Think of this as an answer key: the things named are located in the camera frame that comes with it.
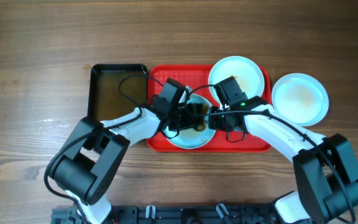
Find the green yellow sponge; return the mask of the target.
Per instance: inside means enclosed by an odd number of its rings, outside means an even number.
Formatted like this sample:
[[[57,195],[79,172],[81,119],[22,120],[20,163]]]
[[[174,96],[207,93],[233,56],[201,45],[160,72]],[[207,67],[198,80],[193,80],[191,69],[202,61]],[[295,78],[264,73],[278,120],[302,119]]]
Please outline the green yellow sponge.
[[[202,103],[195,104],[195,131],[202,132],[206,129],[204,115],[208,113],[209,106]]]

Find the light blue plate bottom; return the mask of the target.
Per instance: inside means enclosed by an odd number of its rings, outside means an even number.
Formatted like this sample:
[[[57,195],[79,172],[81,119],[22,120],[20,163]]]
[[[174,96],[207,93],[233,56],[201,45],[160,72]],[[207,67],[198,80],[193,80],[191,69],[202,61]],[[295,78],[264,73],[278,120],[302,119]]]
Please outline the light blue plate bottom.
[[[190,99],[186,103],[206,104],[209,106],[208,113],[210,113],[211,108],[213,106],[205,97],[197,94],[192,94],[190,96]],[[182,131],[169,131],[167,126],[163,130],[162,134],[165,134],[168,141],[176,147],[179,147],[181,149],[197,149],[199,147],[204,146],[210,140],[212,140],[216,132],[214,129],[208,128],[208,116],[206,114],[204,115],[204,121],[205,121],[206,129],[202,132],[195,131],[194,129],[186,129]]]

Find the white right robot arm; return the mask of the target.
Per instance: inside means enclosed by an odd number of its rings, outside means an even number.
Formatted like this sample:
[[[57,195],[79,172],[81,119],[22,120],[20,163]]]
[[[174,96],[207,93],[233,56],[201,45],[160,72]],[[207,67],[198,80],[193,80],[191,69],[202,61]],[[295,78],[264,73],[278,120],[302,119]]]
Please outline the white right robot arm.
[[[297,190],[273,205],[282,223],[328,223],[346,212],[349,223],[356,222],[358,160],[344,136],[328,138],[302,128],[261,97],[248,98],[234,77],[211,88],[222,105],[209,116],[214,129],[258,137],[293,164]]]

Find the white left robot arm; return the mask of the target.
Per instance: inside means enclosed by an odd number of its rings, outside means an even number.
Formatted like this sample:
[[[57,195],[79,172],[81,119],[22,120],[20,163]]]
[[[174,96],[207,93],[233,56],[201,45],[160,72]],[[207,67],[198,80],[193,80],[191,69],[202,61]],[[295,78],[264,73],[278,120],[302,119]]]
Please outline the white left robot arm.
[[[68,223],[116,223],[106,191],[125,153],[133,144],[170,128],[202,129],[209,106],[191,103],[190,92],[169,78],[149,103],[137,104],[133,112],[118,119],[79,121],[60,151],[49,162],[44,183],[47,189],[74,203]]]

